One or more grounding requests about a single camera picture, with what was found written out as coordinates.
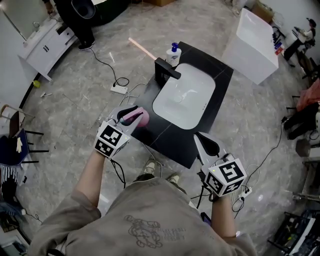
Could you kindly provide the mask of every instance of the black pants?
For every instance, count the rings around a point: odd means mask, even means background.
[[[302,46],[303,43],[297,39],[291,44],[285,51],[284,51],[284,58],[286,61],[288,61],[292,55],[298,50],[300,46]]]
[[[154,177],[155,177],[155,176],[154,176],[153,174],[150,174],[150,173],[142,174],[142,175],[138,176],[138,177],[135,179],[134,182],[144,182],[144,181],[151,180],[151,179],[153,179]],[[170,182],[170,183],[171,183],[172,185],[174,185],[174,186],[175,186],[178,190],[180,190],[181,192],[187,194],[187,192],[186,192],[183,188],[179,187],[176,183],[174,183],[174,182]]]
[[[82,45],[90,45],[95,41],[90,23],[77,14],[70,0],[56,1],[56,8],[63,22],[74,32]]]
[[[319,104],[313,103],[306,106],[303,110],[295,113],[284,124],[284,129],[289,130],[294,125],[301,124],[297,129],[289,133],[288,139],[294,140],[296,137],[316,129],[316,114],[318,112]]]

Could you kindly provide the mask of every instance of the gray tile floor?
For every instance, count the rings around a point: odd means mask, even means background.
[[[223,0],[177,0],[165,7],[151,8],[149,4],[132,5],[111,23],[93,29],[96,43],[92,49],[98,58],[113,66],[117,77],[130,79],[129,88],[148,82],[154,64],[128,42],[128,37],[157,57],[165,58],[172,42],[183,41],[221,59],[237,19]],[[289,67],[282,56],[279,69],[260,85],[234,71],[211,133],[240,158],[243,166],[248,167],[248,174],[255,169],[250,164],[260,164],[277,144],[281,119],[288,114],[285,107],[293,104],[291,95],[306,88],[300,73],[298,68]],[[50,153],[33,156],[40,163],[30,167],[27,184],[17,191],[27,211],[38,214],[41,220],[72,190],[92,151],[97,128],[123,97],[110,92],[114,82],[111,69],[96,61],[91,51],[78,51],[77,44],[49,75],[52,82],[42,80],[42,86],[32,90],[24,110],[36,115],[27,128],[45,133],[41,138],[34,138],[36,147],[49,148]],[[144,89],[141,85],[132,94],[138,96]],[[52,95],[40,98],[43,92]],[[191,169],[185,169],[157,152],[154,154],[163,163],[163,176],[179,172],[180,185],[187,193],[190,196],[200,193],[198,161]],[[115,159],[123,166],[126,180],[131,182],[149,157],[143,145],[133,139]],[[279,147],[261,167],[259,179],[258,172],[252,176],[249,185],[254,186],[253,193],[236,219],[238,230],[250,233],[259,255],[266,250],[267,238],[282,221],[283,211],[296,208],[289,191],[300,190],[304,176],[295,142],[288,141],[283,134]],[[103,198],[99,203],[102,212],[107,211],[122,187],[106,161]],[[200,210],[209,214],[208,200],[203,201]],[[32,237],[39,223],[29,216],[27,219],[29,225],[25,230]]]

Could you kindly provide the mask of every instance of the white storage bin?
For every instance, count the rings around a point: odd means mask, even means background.
[[[252,82],[260,84],[279,67],[273,33],[268,23],[243,8],[222,55],[222,61]]]

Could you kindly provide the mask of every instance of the black countertop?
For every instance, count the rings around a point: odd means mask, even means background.
[[[208,133],[225,97],[234,70],[214,57],[184,42],[179,43],[182,50],[179,63],[187,63],[210,75],[215,82],[211,99],[199,121],[189,130],[181,129],[163,119],[153,110],[153,102],[161,91],[155,76],[147,84],[143,95],[135,101],[135,105],[143,107],[150,116],[147,126],[137,127],[132,136],[145,145],[190,169],[198,150],[194,142],[195,132]]]

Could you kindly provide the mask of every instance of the power strip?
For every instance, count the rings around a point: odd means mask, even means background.
[[[112,85],[110,88],[111,92],[126,95],[128,92],[128,87],[120,86],[120,85]]]
[[[252,193],[252,188],[251,188],[251,187],[249,187],[249,191],[247,190],[247,188],[245,188],[245,190],[238,196],[238,199],[239,199],[240,201],[242,201],[241,198],[246,198],[246,197],[249,196],[251,193]]]

